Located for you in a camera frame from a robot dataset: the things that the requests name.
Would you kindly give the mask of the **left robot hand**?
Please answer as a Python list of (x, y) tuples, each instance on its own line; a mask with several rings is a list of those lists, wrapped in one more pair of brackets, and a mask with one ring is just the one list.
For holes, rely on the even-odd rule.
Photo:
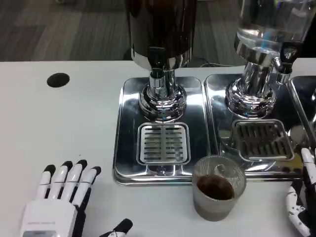
[(82, 236), (92, 185), (102, 171), (95, 166), (85, 172), (86, 167), (87, 161), (81, 159), (44, 169), (35, 198), (24, 208), (20, 236)]

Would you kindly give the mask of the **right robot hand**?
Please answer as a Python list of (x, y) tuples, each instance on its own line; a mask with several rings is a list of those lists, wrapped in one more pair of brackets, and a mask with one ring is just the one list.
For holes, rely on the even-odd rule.
[(286, 196), (286, 210), (290, 222), (303, 237), (316, 235), (316, 156), (309, 149), (301, 149), (303, 179), (294, 180)]

